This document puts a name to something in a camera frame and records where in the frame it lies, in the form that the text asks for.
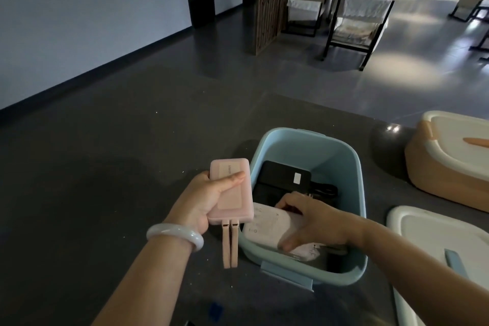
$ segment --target container lid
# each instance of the container lid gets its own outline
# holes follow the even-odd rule
[[[443,111],[428,111],[422,119],[431,138],[426,150],[447,168],[489,181],[489,121]]]
[[[387,227],[438,261],[489,290],[489,234],[461,220],[398,206],[387,216]],[[399,324],[421,326],[407,302],[394,290]]]

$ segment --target countertop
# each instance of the countertop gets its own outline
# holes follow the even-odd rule
[[[410,205],[489,230],[488,214],[413,187],[403,149],[412,128],[293,100],[244,84],[154,67],[111,76],[0,122],[4,324],[87,325],[199,171],[251,159],[270,129],[312,130],[360,157],[367,216]],[[219,229],[191,256],[172,324],[396,324],[392,288],[369,261],[356,284],[308,292],[263,275],[240,253],[223,270]]]

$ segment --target bracelet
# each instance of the bracelet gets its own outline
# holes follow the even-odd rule
[[[146,238],[158,235],[169,235],[184,238],[195,245],[194,251],[199,251],[204,246],[204,238],[199,233],[180,224],[159,223],[151,226],[146,232]]]

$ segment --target label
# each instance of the label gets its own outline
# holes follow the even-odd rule
[[[301,175],[299,173],[296,173],[294,175],[294,183],[295,184],[301,184]]]
[[[227,177],[241,171],[240,162],[222,162],[219,164],[219,178]],[[220,210],[239,209],[241,207],[241,186],[236,186],[221,193],[217,202]]]

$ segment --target person's right hand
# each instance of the person's right hand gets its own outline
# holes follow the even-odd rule
[[[361,217],[335,209],[298,192],[285,194],[275,207],[279,209],[295,207],[305,218],[302,228],[279,243],[279,246],[287,252],[310,242],[351,245],[360,234]]]

